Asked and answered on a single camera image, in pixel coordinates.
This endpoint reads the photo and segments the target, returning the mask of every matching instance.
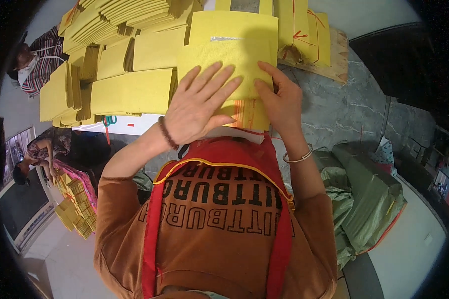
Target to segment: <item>person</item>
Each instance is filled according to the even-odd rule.
[[[302,91],[264,62],[275,94],[255,81],[280,134],[294,197],[269,135],[201,139],[233,123],[213,115],[241,84],[232,66],[180,81],[164,118],[117,152],[99,182],[94,266],[120,298],[328,299],[337,283],[332,204],[301,129]],[[157,174],[140,206],[132,178],[150,159],[190,144]],[[292,212],[288,204],[294,200]]]
[[[18,81],[21,89],[31,95],[40,90],[50,80],[50,75],[68,58],[62,52],[63,38],[58,36],[58,26],[37,38],[30,46],[23,41],[16,49],[8,76]]]
[[[70,153],[72,130],[70,128],[51,127],[33,139],[27,145],[27,152],[22,161],[18,162],[13,169],[13,179],[16,184],[27,183],[30,165],[42,166],[47,178],[52,181],[57,174],[53,168],[53,157],[55,153],[67,155]]]

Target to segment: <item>yellow apron trim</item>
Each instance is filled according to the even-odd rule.
[[[244,164],[211,163],[210,161],[207,161],[207,160],[204,160],[204,159],[200,159],[200,158],[181,160],[168,171],[168,173],[165,175],[165,177],[163,177],[160,181],[156,181],[166,165],[168,165],[170,163],[173,163],[173,162],[176,162],[176,160],[171,160],[171,161],[168,161],[167,163],[165,163],[161,167],[160,171],[156,175],[156,178],[153,180],[153,184],[154,185],[159,185],[159,184],[163,183],[171,175],[171,173],[175,170],[176,167],[178,167],[181,164],[185,164],[185,163],[188,163],[188,162],[191,162],[191,161],[202,162],[202,163],[204,163],[206,165],[209,165],[209,166],[236,166],[236,167],[242,167],[242,168],[254,170],[254,171],[258,172],[259,174],[261,174],[262,176],[264,176],[273,185],[275,185],[275,187],[278,188],[278,190],[281,192],[281,194],[286,198],[286,200],[290,204],[291,209],[294,210],[293,195],[291,195],[291,194],[284,194],[284,191],[281,190],[281,188],[272,179],[270,179],[267,175],[265,175],[261,170],[259,170],[257,168],[254,168],[254,167],[251,167],[251,166],[248,166],[248,165],[244,165]]]

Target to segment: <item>white wall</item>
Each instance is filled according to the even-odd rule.
[[[344,31],[348,39],[419,21],[406,0],[309,0],[308,7],[327,13],[329,25]]]
[[[398,178],[407,207],[383,241],[369,252],[385,299],[409,299],[441,251],[446,235],[422,200]],[[428,234],[432,242],[425,244]]]
[[[43,4],[30,23],[25,42],[31,44],[36,38],[60,23],[62,16],[76,3],[76,0],[49,0]],[[52,126],[51,122],[40,122],[40,96],[28,98],[20,87],[13,86],[5,75],[0,92],[0,115],[4,118],[5,138],[35,127],[35,134]]]

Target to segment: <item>gray floor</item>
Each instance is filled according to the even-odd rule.
[[[303,90],[302,129],[306,140],[314,148],[329,150],[342,141],[377,143],[381,137],[386,97],[374,77],[359,57],[349,49],[347,85],[300,69],[280,65],[280,69]],[[427,147],[434,133],[431,114],[392,99],[385,137],[393,143],[393,150],[412,149],[414,140]],[[111,135],[111,139],[127,144],[136,139],[129,135]],[[284,182],[290,188],[289,167],[282,161],[285,153],[280,140],[273,140]],[[153,178],[161,166],[177,159],[177,152],[163,153],[146,166]]]

